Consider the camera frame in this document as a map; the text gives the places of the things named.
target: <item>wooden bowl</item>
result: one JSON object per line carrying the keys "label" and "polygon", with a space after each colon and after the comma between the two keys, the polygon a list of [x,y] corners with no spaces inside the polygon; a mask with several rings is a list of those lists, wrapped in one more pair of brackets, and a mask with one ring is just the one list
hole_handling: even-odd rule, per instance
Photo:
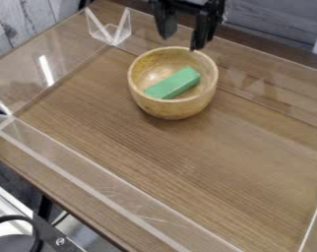
{"label": "wooden bowl", "polygon": [[[201,73],[195,87],[174,99],[155,98],[143,92],[186,66]],[[131,95],[140,108],[159,118],[177,120],[198,114],[209,105],[217,89],[218,69],[202,52],[190,52],[186,47],[162,47],[135,59],[127,78]]]}

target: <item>wooden table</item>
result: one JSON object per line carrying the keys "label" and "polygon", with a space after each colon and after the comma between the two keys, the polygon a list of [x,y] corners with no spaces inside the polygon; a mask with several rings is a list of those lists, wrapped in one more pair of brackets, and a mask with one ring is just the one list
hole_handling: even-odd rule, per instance
{"label": "wooden table", "polygon": [[[104,1],[92,7],[99,17],[119,9]],[[239,249],[297,251],[317,207],[317,70],[223,39],[205,52],[221,89],[187,120],[136,107],[126,86],[135,55],[116,47],[16,116]],[[3,137],[0,159],[123,249],[177,250]],[[67,172],[102,190],[99,172],[75,160]]]}

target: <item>green block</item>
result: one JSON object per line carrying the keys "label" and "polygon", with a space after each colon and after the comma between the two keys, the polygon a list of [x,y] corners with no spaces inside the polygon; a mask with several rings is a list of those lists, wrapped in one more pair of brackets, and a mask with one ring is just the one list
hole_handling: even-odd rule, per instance
{"label": "green block", "polygon": [[199,83],[199,72],[193,67],[185,67],[143,92],[155,98],[174,98]]}

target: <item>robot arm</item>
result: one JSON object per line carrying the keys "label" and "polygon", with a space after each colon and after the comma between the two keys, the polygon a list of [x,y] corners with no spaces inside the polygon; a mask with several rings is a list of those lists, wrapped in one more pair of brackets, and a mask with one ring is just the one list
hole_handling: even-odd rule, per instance
{"label": "robot arm", "polygon": [[202,49],[213,40],[217,26],[222,24],[226,0],[150,0],[158,32],[167,39],[178,30],[177,12],[197,16],[191,50]]}

